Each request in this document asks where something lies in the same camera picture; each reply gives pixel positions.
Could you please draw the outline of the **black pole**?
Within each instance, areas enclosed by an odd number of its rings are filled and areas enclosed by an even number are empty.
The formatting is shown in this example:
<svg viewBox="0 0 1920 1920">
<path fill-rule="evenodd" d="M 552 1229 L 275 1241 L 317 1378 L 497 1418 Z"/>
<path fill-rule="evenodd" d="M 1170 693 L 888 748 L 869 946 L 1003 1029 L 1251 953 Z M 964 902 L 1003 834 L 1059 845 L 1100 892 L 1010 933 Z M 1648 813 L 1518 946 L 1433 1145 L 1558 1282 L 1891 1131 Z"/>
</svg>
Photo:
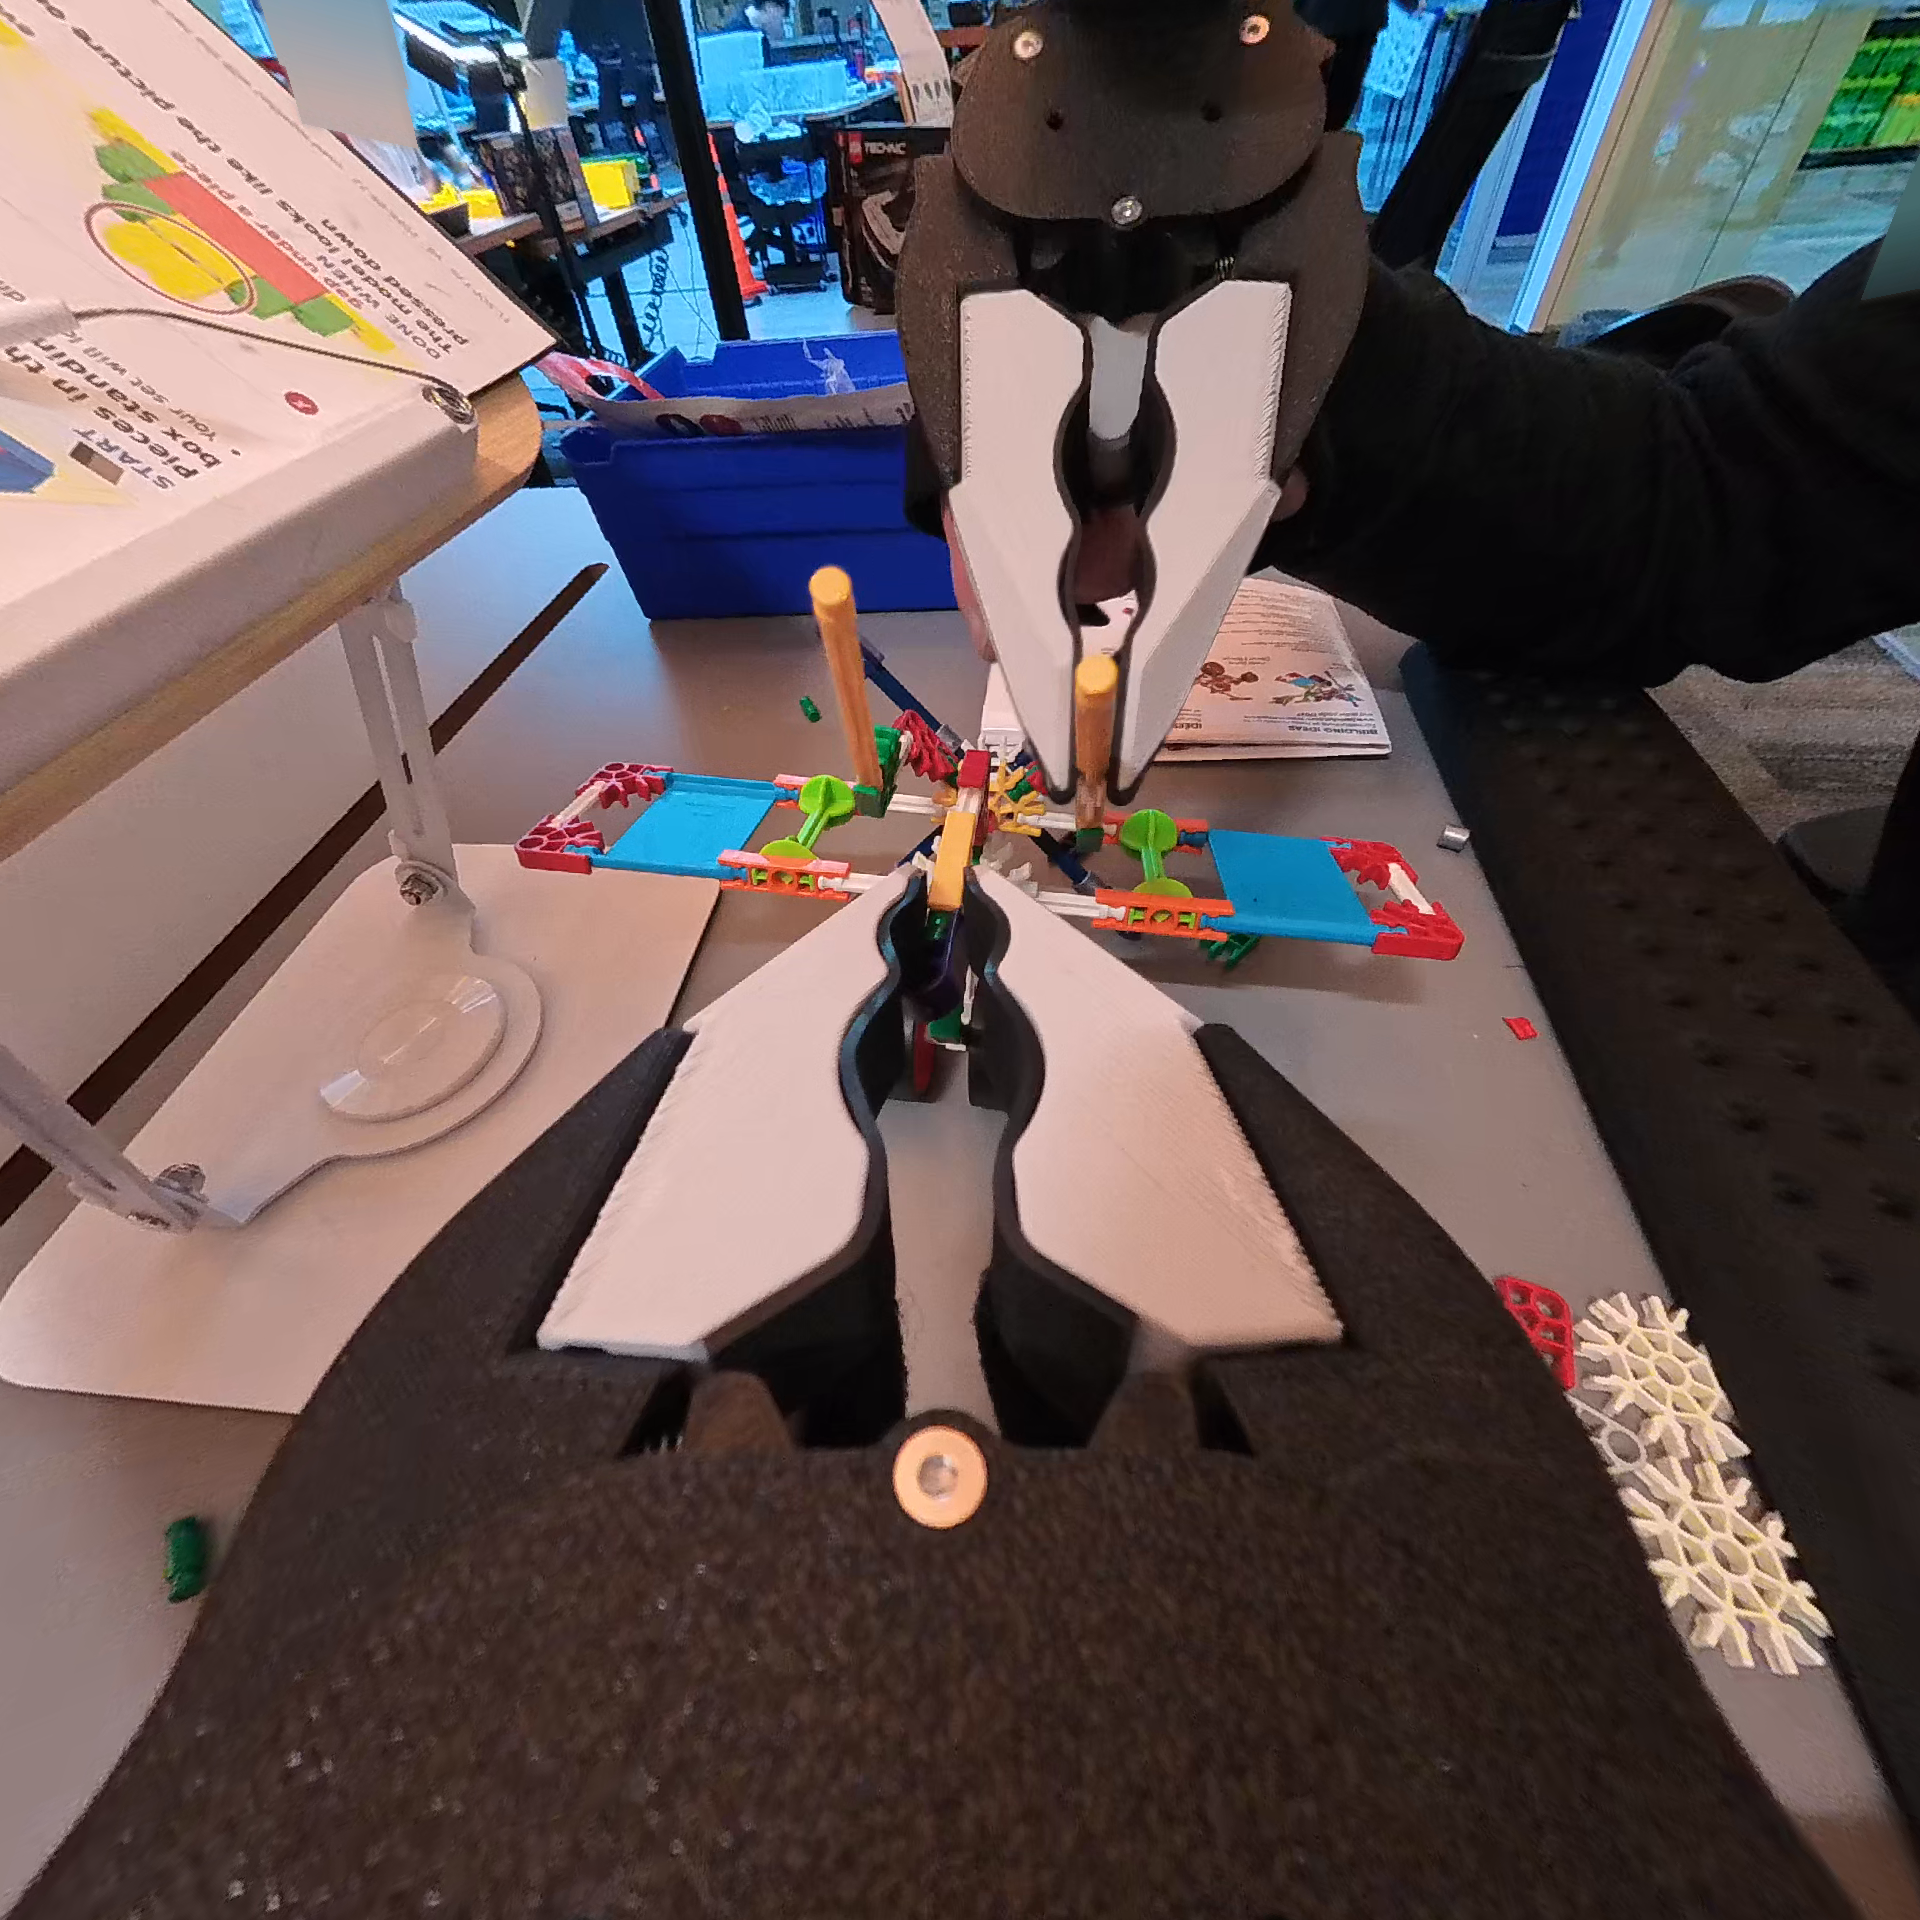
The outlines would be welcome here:
<svg viewBox="0 0 1920 1920">
<path fill-rule="evenodd" d="M 679 0 L 647 0 L 647 27 L 654 48 L 654 76 L 663 76 L 663 102 L 681 171 L 681 204 L 708 271 L 708 298 L 713 298 L 713 333 L 721 342 L 749 342 L 739 276 L 736 276 L 736 226 L 721 204 L 721 171 L 713 162 L 708 135 L 708 102 L 700 102 L 700 76 L 694 76 L 694 48 L 688 48 L 688 18 Z"/>
</svg>

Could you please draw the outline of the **printed instruction sheet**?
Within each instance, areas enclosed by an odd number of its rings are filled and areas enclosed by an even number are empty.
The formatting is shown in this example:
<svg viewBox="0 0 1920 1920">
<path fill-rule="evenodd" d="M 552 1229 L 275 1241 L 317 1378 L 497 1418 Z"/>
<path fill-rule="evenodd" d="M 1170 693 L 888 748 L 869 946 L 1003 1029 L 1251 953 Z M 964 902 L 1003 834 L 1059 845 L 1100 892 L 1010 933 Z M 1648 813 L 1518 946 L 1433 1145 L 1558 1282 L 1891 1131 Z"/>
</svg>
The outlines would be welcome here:
<svg viewBox="0 0 1920 1920">
<path fill-rule="evenodd" d="M 3 601 L 552 346 L 198 6 L 3 6 Z"/>
</svg>

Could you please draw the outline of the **orange traffic cone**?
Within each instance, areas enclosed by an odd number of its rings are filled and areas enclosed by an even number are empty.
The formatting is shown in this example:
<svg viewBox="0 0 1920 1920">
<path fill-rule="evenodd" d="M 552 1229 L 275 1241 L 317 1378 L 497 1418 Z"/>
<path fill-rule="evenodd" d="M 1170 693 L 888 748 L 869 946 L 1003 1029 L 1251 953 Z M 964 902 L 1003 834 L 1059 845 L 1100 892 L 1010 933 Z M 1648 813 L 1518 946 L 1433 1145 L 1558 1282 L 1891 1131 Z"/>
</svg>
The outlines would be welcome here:
<svg viewBox="0 0 1920 1920">
<path fill-rule="evenodd" d="M 728 221 L 736 284 L 739 284 L 739 303 L 749 306 L 768 291 L 768 282 L 749 265 L 749 250 L 745 250 L 745 233 L 739 233 L 739 216 L 736 216 L 736 194 L 728 194 L 728 171 L 721 171 L 721 148 L 719 148 L 713 130 L 708 130 L 708 156 L 713 156 L 719 198 L 721 198 L 721 221 Z"/>
</svg>

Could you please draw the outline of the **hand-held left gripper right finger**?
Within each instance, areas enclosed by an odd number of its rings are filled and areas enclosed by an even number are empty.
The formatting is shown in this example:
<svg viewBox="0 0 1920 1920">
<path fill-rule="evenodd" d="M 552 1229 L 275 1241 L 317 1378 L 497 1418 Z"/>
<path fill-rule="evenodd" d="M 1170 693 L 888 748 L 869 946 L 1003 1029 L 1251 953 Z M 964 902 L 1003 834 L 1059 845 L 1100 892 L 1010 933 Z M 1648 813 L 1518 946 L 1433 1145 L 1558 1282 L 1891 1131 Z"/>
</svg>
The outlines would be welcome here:
<svg viewBox="0 0 1920 1920">
<path fill-rule="evenodd" d="M 1123 1371 L 1333 1344 L 1340 1313 L 1211 1076 L 1234 1040 L 997 869 L 964 882 L 964 1092 L 1003 1119 L 977 1349 L 997 1433 L 1089 1447 Z"/>
</svg>

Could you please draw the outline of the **wooden and white book stand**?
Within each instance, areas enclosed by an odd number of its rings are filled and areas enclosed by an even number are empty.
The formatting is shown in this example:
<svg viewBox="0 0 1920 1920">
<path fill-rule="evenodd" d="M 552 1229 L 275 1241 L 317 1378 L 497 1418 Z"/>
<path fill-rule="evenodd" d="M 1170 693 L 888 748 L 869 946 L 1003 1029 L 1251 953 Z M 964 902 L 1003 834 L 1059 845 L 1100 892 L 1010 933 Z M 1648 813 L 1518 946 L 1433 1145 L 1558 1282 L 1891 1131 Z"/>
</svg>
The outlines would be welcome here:
<svg viewBox="0 0 1920 1920">
<path fill-rule="evenodd" d="M 98 729 L 51 689 L 3 689 L 3 857 L 96 789 L 126 780 L 204 714 L 149 729 L 229 646 L 286 625 L 286 651 L 342 633 L 390 864 L 365 869 L 228 1023 L 187 1079 L 130 1135 L 173 1184 L 3 1053 L 3 1131 L 75 1191 L 61 1229 L 3 1284 L 3 1382 L 61 1394 L 295 1411 L 401 1265 L 538 1135 L 616 1040 L 649 1035 L 719 902 L 700 875 L 560 887 L 515 848 L 450 845 L 419 693 L 414 607 L 395 579 L 497 508 L 528 459 L 465 514 L 448 497 L 333 571 L 291 582 L 241 508 L 213 508 L 173 593 L 198 657 L 149 665 Z"/>
</svg>

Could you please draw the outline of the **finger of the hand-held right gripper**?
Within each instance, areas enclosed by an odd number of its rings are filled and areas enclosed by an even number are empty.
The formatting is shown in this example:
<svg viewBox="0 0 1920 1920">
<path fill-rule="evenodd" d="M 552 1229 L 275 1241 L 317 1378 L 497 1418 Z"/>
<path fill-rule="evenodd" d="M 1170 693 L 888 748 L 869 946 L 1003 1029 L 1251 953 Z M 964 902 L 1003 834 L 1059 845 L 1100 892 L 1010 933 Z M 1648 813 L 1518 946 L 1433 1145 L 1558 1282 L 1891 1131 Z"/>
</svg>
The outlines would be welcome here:
<svg viewBox="0 0 1920 1920">
<path fill-rule="evenodd" d="M 1089 431 L 1094 346 L 1038 291 L 960 298 L 960 480 L 947 486 L 964 571 L 1010 701 L 1052 797 L 1075 789 L 1081 657 L 1070 459 Z"/>
<path fill-rule="evenodd" d="M 1285 312 L 1285 282 L 1211 282 L 1150 323 L 1143 405 L 1163 427 L 1163 462 L 1120 646 L 1115 793 L 1157 754 L 1277 501 Z"/>
</svg>

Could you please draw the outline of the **person's right forearm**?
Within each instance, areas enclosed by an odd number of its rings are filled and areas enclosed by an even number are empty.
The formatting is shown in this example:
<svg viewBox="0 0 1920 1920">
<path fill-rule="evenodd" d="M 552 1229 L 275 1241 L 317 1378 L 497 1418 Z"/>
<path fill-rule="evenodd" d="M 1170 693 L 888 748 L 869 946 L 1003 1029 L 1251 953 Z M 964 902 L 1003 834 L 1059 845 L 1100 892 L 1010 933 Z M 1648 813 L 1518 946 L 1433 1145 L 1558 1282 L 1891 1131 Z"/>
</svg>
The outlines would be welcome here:
<svg viewBox="0 0 1920 1920">
<path fill-rule="evenodd" d="M 1920 615 L 1920 298 L 1850 252 L 1655 370 L 1369 271 L 1277 570 L 1453 665 L 1665 685 L 1800 672 Z"/>
</svg>

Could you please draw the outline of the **clear plastic bag red header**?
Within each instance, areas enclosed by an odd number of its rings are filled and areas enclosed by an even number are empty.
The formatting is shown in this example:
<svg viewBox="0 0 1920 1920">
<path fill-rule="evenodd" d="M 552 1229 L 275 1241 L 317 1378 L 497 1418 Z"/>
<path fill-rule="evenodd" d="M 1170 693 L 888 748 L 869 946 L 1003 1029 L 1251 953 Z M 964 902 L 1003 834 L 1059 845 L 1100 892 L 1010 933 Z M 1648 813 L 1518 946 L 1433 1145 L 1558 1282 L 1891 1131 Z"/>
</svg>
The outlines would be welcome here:
<svg viewBox="0 0 1920 1920">
<path fill-rule="evenodd" d="M 719 342 L 713 358 L 668 346 L 647 370 L 547 355 L 535 370 L 622 433 L 796 433 L 905 427 L 913 412 L 892 333 Z"/>
</svg>

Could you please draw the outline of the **colourful construction toy plane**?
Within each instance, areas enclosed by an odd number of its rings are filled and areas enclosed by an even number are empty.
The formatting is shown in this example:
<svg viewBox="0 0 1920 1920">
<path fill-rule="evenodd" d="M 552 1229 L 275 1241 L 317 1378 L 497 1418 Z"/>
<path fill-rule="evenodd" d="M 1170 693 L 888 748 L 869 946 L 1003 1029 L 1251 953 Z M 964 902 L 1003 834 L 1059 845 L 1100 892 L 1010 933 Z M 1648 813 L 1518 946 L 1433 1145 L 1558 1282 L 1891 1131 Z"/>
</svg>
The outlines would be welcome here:
<svg viewBox="0 0 1920 1920">
<path fill-rule="evenodd" d="M 960 875 L 960 827 L 973 864 L 1038 848 L 1059 887 L 1010 864 L 1043 908 L 1110 935 L 1202 942 L 1260 933 L 1263 942 L 1333 942 L 1401 961 L 1458 961 L 1463 928 L 1422 892 L 1398 845 L 1294 838 L 1207 827 L 1157 804 L 1101 813 L 1101 845 L 1075 834 L 1070 804 L 1049 804 L 1038 754 L 1010 733 L 964 740 L 913 701 L 869 646 L 865 685 L 892 701 L 879 720 L 882 789 L 835 774 L 809 780 L 708 780 L 654 763 L 609 763 L 577 793 L 516 838 L 528 869 L 647 869 L 700 875 L 739 892 L 851 902 L 879 882 L 825 857 L 843 820 L 913 814 L 920 838 L 899 864 L 926 875 L 926 961 L 905 986 L 905 1092 L 930 1100 L 947 1059 L 973 1050 L 973 961 L 960 902 L 940 875 Z"/>
</svg>

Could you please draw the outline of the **person's right hand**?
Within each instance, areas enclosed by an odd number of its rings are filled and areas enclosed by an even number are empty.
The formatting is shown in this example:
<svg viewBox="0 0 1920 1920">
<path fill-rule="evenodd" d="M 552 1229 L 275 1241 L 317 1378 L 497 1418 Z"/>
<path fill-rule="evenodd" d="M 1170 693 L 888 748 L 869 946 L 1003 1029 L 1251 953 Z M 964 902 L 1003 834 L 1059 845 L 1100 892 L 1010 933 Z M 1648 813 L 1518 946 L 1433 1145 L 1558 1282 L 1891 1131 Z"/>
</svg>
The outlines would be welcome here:
<svg viewBox="0 0 1920 1920">
<path fill-rule="evenodd" d="M 983 615 L 983 601 L 977 601 L 977 582 L 973 582 L 973 561 L 964 561 L 964 547 L 960 547 L 947 497 L 944 497 L 944 539 L 947 539 L 956 607 L 960 607 L 960 615 L 964 615 L 973 651 L 977 651 L 983 663 L 992 663 L 992 657 L 997 657 L 997 651 L 992 651 L 992 626 L 987 626 L 987 615 Z"/>
</svg>

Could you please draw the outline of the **yellow plastic rod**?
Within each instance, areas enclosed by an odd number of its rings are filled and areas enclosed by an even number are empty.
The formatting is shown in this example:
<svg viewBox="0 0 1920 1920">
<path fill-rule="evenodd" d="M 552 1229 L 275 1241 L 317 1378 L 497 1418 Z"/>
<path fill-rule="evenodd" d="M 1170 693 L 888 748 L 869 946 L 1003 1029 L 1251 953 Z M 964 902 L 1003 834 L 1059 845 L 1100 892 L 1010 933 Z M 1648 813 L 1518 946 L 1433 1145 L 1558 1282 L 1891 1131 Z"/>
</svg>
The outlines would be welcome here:
<svg viewBox="0 0 1920 1920">
<path fill-rule="evenodd" d="M 816 615 L 835 701 L 837 701 L 837 729 L 851 746 L 851 784 L 882 789 L 882 754 L 879 754 L 879 729 L 869 729 L 869 706 L 865 706 L 865 657 L 861 657 L 861 615 L 855 615 L 851 571 L 825 561 L 804 579 L 804 592 L 809 592 L 809 615 Z"/>
<path fill-rule="evenodd" d="M 1101 651 L 1089 651 L 1070 672 L 1070 767 L 1075 767 L 1075 834 L 1101 845 L 1101 804 L 1110 804 L 1110 763 L 1115 763 L 1115 693 L 1120 693 L 1120 663 Z"/>
</svg>

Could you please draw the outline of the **red fan connector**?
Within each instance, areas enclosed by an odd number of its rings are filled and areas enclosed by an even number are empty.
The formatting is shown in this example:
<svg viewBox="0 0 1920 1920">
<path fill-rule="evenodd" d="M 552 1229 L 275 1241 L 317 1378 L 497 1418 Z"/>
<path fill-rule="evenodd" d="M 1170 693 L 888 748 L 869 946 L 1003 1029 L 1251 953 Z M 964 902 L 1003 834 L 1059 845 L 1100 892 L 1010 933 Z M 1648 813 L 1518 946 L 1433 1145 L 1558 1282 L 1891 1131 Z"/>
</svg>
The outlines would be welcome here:
<svg viewBox="0 0 1920 1920">
<path fill-rule="evenodd" d="M 1550 1362 L 1558 1382 L 1570 1394 L 1580 1388 L 1580 1334 L 1570 1334 L 1570 1307 L 1563 1291 L 1494 1272 L 1502 1307 L 1518 1321 L 1527 1344 Z"/>
</svg>

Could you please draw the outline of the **toy instruction booklet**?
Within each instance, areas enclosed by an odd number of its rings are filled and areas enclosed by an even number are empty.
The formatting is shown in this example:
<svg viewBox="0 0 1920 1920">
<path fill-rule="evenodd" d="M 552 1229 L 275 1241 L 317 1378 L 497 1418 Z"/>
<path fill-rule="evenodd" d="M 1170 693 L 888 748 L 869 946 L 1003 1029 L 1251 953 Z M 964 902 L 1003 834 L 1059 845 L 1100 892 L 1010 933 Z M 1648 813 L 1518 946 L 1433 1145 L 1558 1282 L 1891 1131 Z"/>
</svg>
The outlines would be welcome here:
<svg viewBox="0 0 1920 1920">
<path fill-rule="evenodd" d="M 1294 579 L 1240 579 L 1157 763 L 1388 754 L 1340 607 Z"/>
</svg>

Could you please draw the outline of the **black toy box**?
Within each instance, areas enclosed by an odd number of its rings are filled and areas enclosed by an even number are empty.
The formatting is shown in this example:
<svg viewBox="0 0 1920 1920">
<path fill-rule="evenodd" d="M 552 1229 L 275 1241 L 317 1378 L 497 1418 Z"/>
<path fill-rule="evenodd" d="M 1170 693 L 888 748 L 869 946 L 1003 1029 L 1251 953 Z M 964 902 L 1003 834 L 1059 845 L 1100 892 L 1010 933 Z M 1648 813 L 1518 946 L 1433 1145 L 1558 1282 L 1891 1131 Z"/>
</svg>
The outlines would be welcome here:
<svg viewBox="0 0 1920 1920">
<path fill-rule="evenodd" d="M 825 233 L 837 291 L 865 312 L 899 306 L 899 245 L 913 212 L 913 162 L 944 156 L 947 124 L 837 124 L 825 145 Z"/>
</svg>

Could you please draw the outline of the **black perforated pad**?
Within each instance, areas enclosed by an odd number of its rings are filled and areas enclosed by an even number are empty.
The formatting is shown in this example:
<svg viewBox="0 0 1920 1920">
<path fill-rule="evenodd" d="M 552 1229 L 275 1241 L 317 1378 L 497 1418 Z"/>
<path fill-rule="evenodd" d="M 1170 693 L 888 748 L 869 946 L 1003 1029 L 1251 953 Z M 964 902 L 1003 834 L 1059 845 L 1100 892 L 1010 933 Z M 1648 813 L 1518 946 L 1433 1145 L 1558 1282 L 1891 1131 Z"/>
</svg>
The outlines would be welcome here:
<svg viewBox="0 0 1920 1920">
<path fill-rule="evenodd" d="M 1644 689 L 1422 646 L 1401 689 L 1913 1834 L 1913 1023 Z"/>
</svg>

